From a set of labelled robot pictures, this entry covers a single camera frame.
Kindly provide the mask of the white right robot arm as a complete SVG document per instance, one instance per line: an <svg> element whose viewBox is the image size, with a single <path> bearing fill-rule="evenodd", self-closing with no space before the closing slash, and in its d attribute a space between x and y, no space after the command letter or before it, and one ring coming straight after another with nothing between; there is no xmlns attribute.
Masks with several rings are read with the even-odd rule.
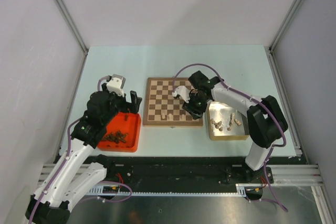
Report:
<svg viewBox="0 0 336 224"><path fill-rule="evenodd" d="M186 86L173 88L174 98L183 99L182 108L194 120L205 113L210 102L222 102L236 109L247 119L249 136L253 143L242 166L243 179L254 183L261 177L261 168L266 166L274 147L287 144L285 131L288 124L275 97L256 98L238 91L219 77L209 79L201 71L189 77L193 90Z"/></svg>

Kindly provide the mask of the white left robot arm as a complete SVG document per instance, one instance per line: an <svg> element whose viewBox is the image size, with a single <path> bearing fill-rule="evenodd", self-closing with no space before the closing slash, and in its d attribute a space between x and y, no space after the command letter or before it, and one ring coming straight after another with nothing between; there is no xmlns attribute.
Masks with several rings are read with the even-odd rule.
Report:
<svg viewBox="0 0 336 224"><path fill-rule="evenodd" d="M101 181L115 178L109 158L99 155L79 177L76 173L107 133L107 125L120 112L137 114L142 98L130 92L131 101L113 91L91 94L83 116L67 130L68 147L55 167L30 197L25 216L29 223L66 223L85 194Z"/></svg>

